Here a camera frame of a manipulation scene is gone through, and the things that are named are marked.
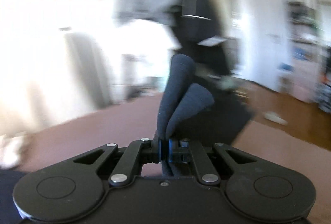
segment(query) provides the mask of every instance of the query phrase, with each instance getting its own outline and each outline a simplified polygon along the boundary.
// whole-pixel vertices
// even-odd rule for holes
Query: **black fabric object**
[[[199,43],[221,34],[210,0],[183,0],[182,20],[188,41]]]
[[[173,176],[189,176],[191,174],[190,168],[185,163],[168,163]]]
[[[16,183],[25,176],[24,173],[11,170],[0,170],[0,223],[16,224],[22,220],[13,201],[13,190]]]
[[[173,169],[170,167],[167,160],[161,161],[162,175],[173,176]]]
[[[208,68],[220,76],[229,75],[230,70],[228,68],[226,56],[222,46],[216,45],[213,47],[206,47],[198,45],[200,41],[218,35],[218,31],[216,31],[215,28],[219,29],[219,26],[216,15],[212,8],[212,4],[209,2],[209,0],[196,0],[196,5],[196,7],[194,6],[188,11],[185,11],[185,7],[182,7],[182,10],[174,13],[176,26],[172,27],[172,31],[182,46],[182,48],[177,50],[176,53],[187,55],[191,57],[196,63],[206,64]],[[204,20],[198,18],[185,18],[182,16],[184,13],[190,13],[190,10],[194,9],[196,9],[195,14],[197,14],[197,16],[208,16],[212,19]],[[194,29],[196,22],[201,24],[201,28],[198,27],[195,28],[195,30],[192,30]],[[196,36],[190,37],[190,31],[192,31],[192,33],[201,31],[201,38],[197,38]]]
[[[205,147],[220,142],[231,145],[253,116],[234,93],[224,92],[209,81],[194,77],[193,82],[205,87],[215,102],[193,117],[181,121],[172,137],[198,140]]]
[[[191,84],[168,122],[165,139],[169,140],[181,121],[198,114],[213,103],[214,99],[208,90],[199,84]]]
[[[195,63],[190,57],[183,54],[172,57],[169,79],[158,109],[157,129],[162,140],[172,114],[192,83],[194,72]]]

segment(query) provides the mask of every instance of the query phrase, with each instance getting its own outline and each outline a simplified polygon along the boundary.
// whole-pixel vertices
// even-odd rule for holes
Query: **wooden floor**
[[[292,96],[250,84],[250,105],[256,112],[254,121],[281,129],[291,136],[331,151],[331,114],[317,104],[307,104]],[[271,122],[263,112],[274,111],[288,122],[287,126]]]

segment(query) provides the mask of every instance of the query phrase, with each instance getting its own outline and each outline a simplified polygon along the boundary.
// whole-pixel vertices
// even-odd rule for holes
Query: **circular plate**
[[[263,221],[291,221],[307,216],[316,198],[311,181],[291,170],[270,175],[234,174],[225,192],[237,209]]]
[[[19,211],[42,222],[74,220],[93,209],[104,188],[93,173],[66,172],[52,175],[44,170],[23,177],[13,197]]]

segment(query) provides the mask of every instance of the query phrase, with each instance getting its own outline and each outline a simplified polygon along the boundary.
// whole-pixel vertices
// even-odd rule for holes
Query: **white wall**
[[[277,66],[282,62],[291,64],[292,46],[289,41],[291,31],[287,23],[288,15],[284,1],[247,0],[248,3],[244,11],[247,20],[245,25],[248,28],[244,46],[248,48],[246,51],[251,51],[243,56],[248,67],[245,77],[267,87],[274,85],[272,87],[274,90],[277,90],[275,87]],[[267,37],[268,35],[278,35],[280,38],[274,42]],[[268,48],[272,48],[275,53],[268,53],[266,51]],[[274,63],[273,67],[271,65],[266,66],[266,63],[270,62]]]
[[[323,4],[320,8],[322,39],[331,44],[331,5]]]

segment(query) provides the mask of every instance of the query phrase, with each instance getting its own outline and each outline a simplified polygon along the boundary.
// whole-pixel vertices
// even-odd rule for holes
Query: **shelf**
[[[306,25],[306,26],[314,26],[315,27],[314,23],[307,23],[305,21],[290,20],[290,22],[294,25]]]
[[[290,6],[301,6],[301,5],[303,5],[303,2],[301,2],[301,1],[287,1],[287,3]]]
[[[316,42],[312,42],[312,41],[304,40],[304,39],[299,39],[299,38],[291,38],[291,40],[293,42],[296,42],[296,43],[303,43],[303,44],[308,44],[308,45],[317,45]]]

